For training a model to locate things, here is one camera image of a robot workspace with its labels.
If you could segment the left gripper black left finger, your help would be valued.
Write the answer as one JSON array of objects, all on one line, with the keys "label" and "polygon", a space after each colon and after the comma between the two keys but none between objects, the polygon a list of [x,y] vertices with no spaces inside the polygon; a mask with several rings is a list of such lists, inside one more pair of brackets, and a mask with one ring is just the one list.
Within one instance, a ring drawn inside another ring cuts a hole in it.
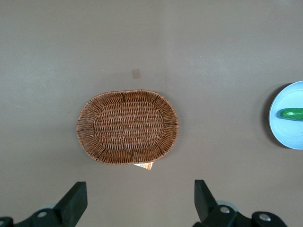
[{"label": "left gripper black left finger", "polygon": [[77,182],[53,208],[35,212],[16,227],[74,227],[88,205],[86,182]]}]

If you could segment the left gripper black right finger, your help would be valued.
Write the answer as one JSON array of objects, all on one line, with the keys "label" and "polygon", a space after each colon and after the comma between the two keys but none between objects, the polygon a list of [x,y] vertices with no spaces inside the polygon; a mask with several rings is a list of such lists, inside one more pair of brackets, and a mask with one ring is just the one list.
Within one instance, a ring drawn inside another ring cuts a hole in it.
[{"label": "left gripper black right finger", "polygon": [[218,203],[204,180],[195,180],[194,202],[200,219],[195,227],[251,226],[251,219],[240,214],[231,203]]}]

